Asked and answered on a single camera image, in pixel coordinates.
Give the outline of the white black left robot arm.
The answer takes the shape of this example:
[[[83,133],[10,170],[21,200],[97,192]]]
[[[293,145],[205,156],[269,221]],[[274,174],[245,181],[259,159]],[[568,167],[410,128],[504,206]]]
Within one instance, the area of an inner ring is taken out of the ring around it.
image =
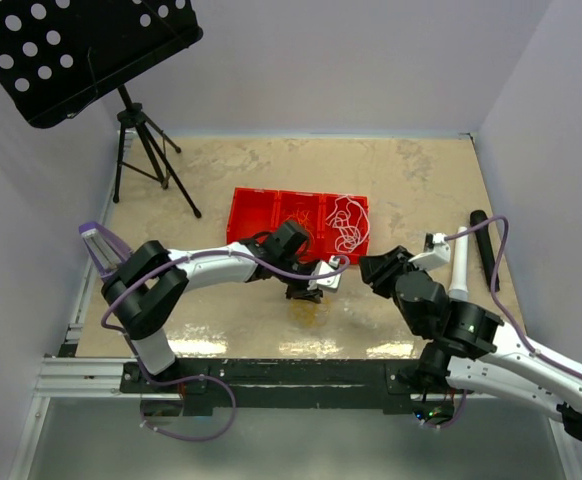
[[[156,392],[167,392],[179,372],[164,325],[180,298],[215,285],[275,278],[286,285],[287,298],[320,302],[322,283],[334,276],[339,264],[305,260],[308,242],[308,233],[294,221],[210,249],[167,249],[157,240],[147,241],[105,277],[105,315],[117,317],[116,330],[138,359],[144,382]]]

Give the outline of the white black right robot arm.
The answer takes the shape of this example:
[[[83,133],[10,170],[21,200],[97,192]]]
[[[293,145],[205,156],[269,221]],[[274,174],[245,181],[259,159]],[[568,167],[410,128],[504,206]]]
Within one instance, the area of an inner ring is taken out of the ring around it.
[[[440,242],[418,255],[398,246],[358,261],[362,281],[392,300],[410,331],[427,342],[398,378],[421,392],[468,390],[517,401],[582,442],[582,364],[530,340],[499,315],[451,297],[428,273],[450,259],[449,245]]]

